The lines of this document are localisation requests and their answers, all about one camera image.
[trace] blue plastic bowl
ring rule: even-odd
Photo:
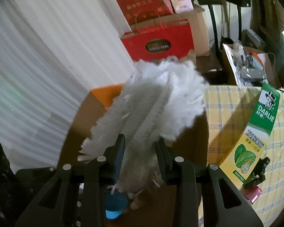
[[[127,206],[128,200],[125,195],[115,192],[113,195],[110,192],[105,193],[105,211],[106,218],[116,219],[121,215],[124,208]]]

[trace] red box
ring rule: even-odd
[[[168,56],[180,59],[194,49],[193,36],[186,19],[126,33],[121,41],[133,61],[156,61]]]
[[[116,0],[128,24],[173,14],[170,0]]]

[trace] white curtain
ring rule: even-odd
[[[128,30],[115,0],[0,1],[0,142],[13,171],[56,165],[88,91],[131,76]]]

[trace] feather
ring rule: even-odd
[[[92,127],[79,161],[92,160],[114,145],[119,133],[126,139],[120,177],[115,187],[121,192],[138,192],[158,172],[153,143],[169,141],[193,125],[204,111],[202,102],[208,84],[190,60],[175,64],[165,60],[159,66],[140,61],[137,71],[114,99],[108,112]]]

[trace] yellow checkered tablecloth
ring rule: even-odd
[[[249,120],[261,88],[239,86],[210,86],[204,96],[209,124],[208,164],[225,158],[239,139]],[[266,180],[261,183],[263,193],[253,205],[264,226],[277,218],[284,208],[284,92],[276,121],[265,148],[264,157],[270,158]],[[199,212],[199,225],[203,226],[203,213]]]

